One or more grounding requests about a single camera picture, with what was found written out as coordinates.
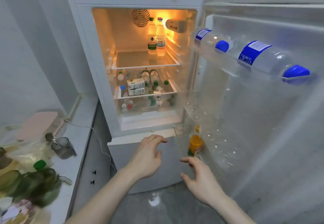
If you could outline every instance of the orange juice bottle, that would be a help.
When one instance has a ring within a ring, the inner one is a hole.
[[[190,138],[190,146],[188,150],[189,156],[194,156],[196,151],[199,151],[201,146],[203,145],[203,140],[200,138],[199,134],[199,126],[196,126],[195,128],[196,133],[191,136]]]

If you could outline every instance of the power cord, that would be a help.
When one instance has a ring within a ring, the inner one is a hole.
[[[110,156],[108,153],[105,153],[105,152],[103,151],[103,149],[102,149],[102,142],[101,142],[100,137],[98,136],[98,134],[96,133],[96,131],[95,131],[94,128],[92,128],[92,127],[87,127],[87,126],[77,126],[77,125],[71,123],[69,120],[65,120],[65,119],[63,119],[63,121],[68,122],[69,124],[71,124],[71,125],[74,126],[74,127],[78,127],[78,128],[91,128],[91,129],[93,130],[93,132],[95,132],[95,135],[96,135],[96,137],[97,137],[97,140],[99,141],[100,149],[101,149],[101,153],[107,155],[107,156],[110,158],[110,165],[113,167],[114,172],[117,173],[117,170],[116,170],[115,166],[114,166],[113,164],[111,164],[111,160],[112,160],[111,156]]]

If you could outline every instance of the green bottle cap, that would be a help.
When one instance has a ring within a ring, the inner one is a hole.
[[[46,162],[44,160],[39,160],[36,163],[34,163],[34,169],[41,170],[46,166]]]

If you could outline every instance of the blue label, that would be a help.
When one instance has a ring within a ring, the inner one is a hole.
[[[209,30],[209,29],[203,29],[203,30],[201,30],[200,32],[197,33],[196,39],[198,39],[199,41],[201,41],[201,39],[205,36],[205,34],[207,34],[210,31],[211,30]]]
[[[245,46],[242,50],[239,60],[252,65],[255,59],[267,48],[272,47],[272,45],[268,45],[263,42],[254,41]]]

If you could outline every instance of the round vent grille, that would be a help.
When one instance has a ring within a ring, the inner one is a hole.
[[[131,13],[133,22],[138,27],[144,27],[148,24],[150,13],[146,9],[134,9]]]

